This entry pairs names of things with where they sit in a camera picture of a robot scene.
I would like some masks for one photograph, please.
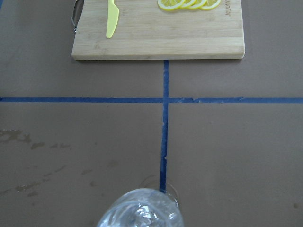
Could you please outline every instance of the lemon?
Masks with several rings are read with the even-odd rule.
[[[192,6],[195,4],[197,0],[185,0],[185,2],[183,3],[183,5],[180,7],[180,9],[185,9],[188,6]]]
[[[187,9],[198,9],[203,6],[207,0],[197,0],[194,5],[187,7]]]
[[[158,0],[158,5],[165,11],[172,11],[180,8],[185,0]]]
[[[203,5],[200,9],[202,10],[211,10],[216,8],[220,4],[221,0],[207,0],[205,5]]]

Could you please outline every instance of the blue tape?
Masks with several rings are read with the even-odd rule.
[[[167,139],[169,121],[169,60],[164,60],[163,73],[163,125],[161,144],[161,164],[160,164],[160,187],[159,190],[166,193],[166,170],[167,170]]]
[[[2,97],[5,103],[162,103],[162,98]]]
[[[169,103],[285,103],[300,104],[303,98],[169,98]]]

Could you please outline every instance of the wooden cutting board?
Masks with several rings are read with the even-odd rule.
[[[245,53],[241,0],[211,10],[166,12],[156,0],[115,0],[119,21],[106,38],[107,0],[85,0],[76,60],[240,59]]]

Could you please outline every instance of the gray surface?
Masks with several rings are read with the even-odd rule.
[[[243,60],[171,61],[171,97],[302,97],[302,2],[242,1]]]
[[[169,111],[168,178],[186,226],[302,226],[303,105]]]
[[[2,103],[0,112],[1,129],[22,131],[0,137],[2,227],[91,227],[119,196],[159,176],[160,104]]]
[[[162,97],[162,61],[71,58],[73,4],[4,0],[0,96]],[[242,4],[244,59],[170,61],[171,97],[303,97],[301,2]],[[301,227],[302,113],[170,104],[168,177],[186,226]],[[0,132],[20,131],[0,142],[0,226],[95,226],[159,177],[161,127],[161,104],[0,103]]]
[[[72,59],[74,2],[4,1],[0,96],[161,97],[162,61]]]

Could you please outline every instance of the transparent container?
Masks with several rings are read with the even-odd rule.
[[[172,198],[155,189],[141,188],[120,197],[97,227],[184,227]]]

